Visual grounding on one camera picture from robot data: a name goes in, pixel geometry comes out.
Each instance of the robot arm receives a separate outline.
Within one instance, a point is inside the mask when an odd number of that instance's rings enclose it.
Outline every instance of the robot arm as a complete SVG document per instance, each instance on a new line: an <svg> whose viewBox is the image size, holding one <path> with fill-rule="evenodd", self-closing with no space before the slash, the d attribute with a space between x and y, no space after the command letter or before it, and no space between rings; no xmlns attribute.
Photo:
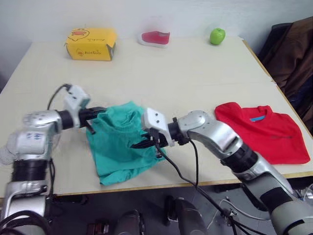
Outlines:
<svg viewBox="0 0 313 235"><path fill-rule="evenodd" d="M53 138L69 128L87 127L94 133L87 120L96 118L105 109L87 109L89 100L80 87L70 86L65 110L40 111L23 118L24 128L12 134L0 150L2 164L13 162L12 180L6 186L0 221L20 211L46 215L46 202L50 199L45 195L48 185L45 171L51 159Z"/></svg>
<svg viewBox="0 0 313 235"><path fill-rule="evenodd" d="M243 182L250 198L269 211L278 235L313 233L313 208L294 197L288 181L259 153L252 151L231 127L203 111L192 111L173 120L167 125L163 114L148 108L142 123L152 137L158 136L155 132L164 135L157 140L160 146L167 145L164 141L171 146L173 141L183 145L189 139L203 143Z"/></svg>

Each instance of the white wall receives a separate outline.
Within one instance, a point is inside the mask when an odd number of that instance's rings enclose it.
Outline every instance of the white wall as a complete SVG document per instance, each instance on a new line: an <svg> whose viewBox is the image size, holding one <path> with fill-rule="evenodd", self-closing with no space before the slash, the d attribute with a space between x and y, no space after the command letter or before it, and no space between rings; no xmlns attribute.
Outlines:
<svg viewBox="0 0 313 235"><path fill-rule="evenodd" d="M128 38L152 25L173 37L219 26L258 52L273 24L312 15L312 0L0 0L0 88L31 42L64 41L74 27L114 27Z"/></svg>

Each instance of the green apple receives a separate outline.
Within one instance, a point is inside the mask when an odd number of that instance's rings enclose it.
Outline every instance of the green apple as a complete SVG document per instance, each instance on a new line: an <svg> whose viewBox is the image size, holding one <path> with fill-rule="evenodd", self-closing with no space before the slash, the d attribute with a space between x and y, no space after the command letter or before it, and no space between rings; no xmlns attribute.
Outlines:
<svg viewBox="0 0 313 235"><path fill-rule="evenodd" d="M210 35L210 42L214 45L219 45L225 38L226 32L221 28L215 28Z"/></svg>

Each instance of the table surface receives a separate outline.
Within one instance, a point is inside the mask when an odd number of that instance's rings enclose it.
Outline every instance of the table surface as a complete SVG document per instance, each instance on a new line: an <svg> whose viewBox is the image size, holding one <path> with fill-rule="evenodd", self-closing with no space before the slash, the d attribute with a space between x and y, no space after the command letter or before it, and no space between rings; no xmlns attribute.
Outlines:
<svg viewBox="0 0 313 235"><path fill-rule="evenodd" d="M9 134L22 127L25 114L44 110L55 89L63 83L79 85L89 93L89 107L109 107L132 100L164 113L168 120L192 110L212 114L217 105L231 101L242 107L270 105L274 112L290 115L299 125L308 152L313 156L311 135L239 37L226 37L220 46L209 45L200 38L173 39L167 49L118 40L111 62L74 61L64 43L33 43L0 94L0 145L5 145ZM62 93L56 97L54 109L63 109L63 97ZM238 182L201 143L196 145L202 185ZM166 150L183 175L194 179L192 146L176 144ZM85 129L64 131L52 157L57 194L185 185L166 161L126 182L100 185ZM313 175L313 161L276 167L286 177ZM4 195L11 171L12 166L0 168L0 197Z"/></svg>

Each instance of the green cloth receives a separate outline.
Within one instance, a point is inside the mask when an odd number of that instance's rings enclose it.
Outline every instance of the green cloth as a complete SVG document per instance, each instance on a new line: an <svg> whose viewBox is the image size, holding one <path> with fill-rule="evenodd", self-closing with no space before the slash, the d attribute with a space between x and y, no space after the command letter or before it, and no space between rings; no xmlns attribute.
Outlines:
<svg viewBox="0 0 313 235"><path fill-rule="evenodd" d="M144 139L141 136L145 133L141 129L143 112L143 108L129 102L109 107L93 120L96 133L87 131L87 138L103 185L129 180L163 160L157 158L154 146L130 148Z"/></svg>

